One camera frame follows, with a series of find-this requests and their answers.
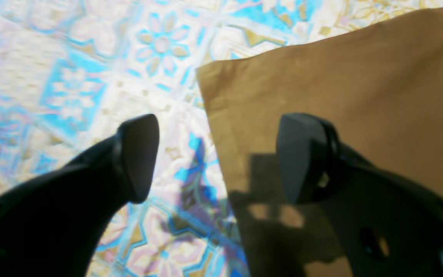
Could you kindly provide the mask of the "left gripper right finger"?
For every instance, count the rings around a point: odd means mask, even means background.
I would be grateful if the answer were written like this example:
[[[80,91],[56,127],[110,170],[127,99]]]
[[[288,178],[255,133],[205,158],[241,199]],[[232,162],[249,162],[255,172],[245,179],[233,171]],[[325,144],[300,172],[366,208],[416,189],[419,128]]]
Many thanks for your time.
[[[443,198],[381,170],[327,120],[281,116],[276,155],[285,196],[325,212],[355,277],[443,277]]]

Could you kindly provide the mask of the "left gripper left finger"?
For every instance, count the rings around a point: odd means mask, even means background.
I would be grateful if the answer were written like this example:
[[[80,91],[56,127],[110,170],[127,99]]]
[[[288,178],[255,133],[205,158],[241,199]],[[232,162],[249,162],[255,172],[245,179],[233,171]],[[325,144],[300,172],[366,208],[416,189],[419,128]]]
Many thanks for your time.
[[[0,195],[0,277],[84,277],[107,225],[146,201],[158,118],[141,115],[60,169]]]

